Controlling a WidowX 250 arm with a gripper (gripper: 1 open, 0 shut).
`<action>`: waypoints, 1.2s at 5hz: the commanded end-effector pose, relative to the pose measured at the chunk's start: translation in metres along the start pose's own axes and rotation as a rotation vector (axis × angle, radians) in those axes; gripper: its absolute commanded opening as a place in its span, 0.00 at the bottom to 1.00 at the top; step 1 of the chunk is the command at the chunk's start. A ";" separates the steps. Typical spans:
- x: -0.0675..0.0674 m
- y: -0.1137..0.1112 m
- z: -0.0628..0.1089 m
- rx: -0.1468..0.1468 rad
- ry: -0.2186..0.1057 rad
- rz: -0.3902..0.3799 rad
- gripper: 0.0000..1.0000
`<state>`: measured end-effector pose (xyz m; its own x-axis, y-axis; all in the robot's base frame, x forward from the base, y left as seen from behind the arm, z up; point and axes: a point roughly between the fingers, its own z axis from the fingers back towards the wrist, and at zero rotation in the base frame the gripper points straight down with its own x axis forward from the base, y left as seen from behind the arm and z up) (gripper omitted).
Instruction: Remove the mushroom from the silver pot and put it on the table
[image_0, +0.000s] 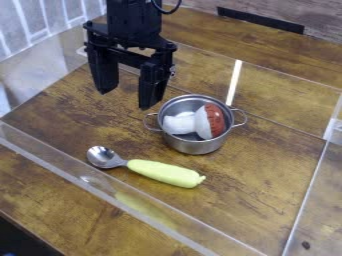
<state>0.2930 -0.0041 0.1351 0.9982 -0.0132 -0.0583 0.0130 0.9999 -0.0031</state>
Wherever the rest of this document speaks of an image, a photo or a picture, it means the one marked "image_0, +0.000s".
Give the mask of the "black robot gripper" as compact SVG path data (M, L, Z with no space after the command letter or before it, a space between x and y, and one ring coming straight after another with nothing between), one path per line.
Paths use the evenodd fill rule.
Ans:
M161 0L105 0L106 23L86 21L85 52L96 90L110 92L118 83L117 62L140 67L138 108L161 99L173 67L176 45L160 36Z

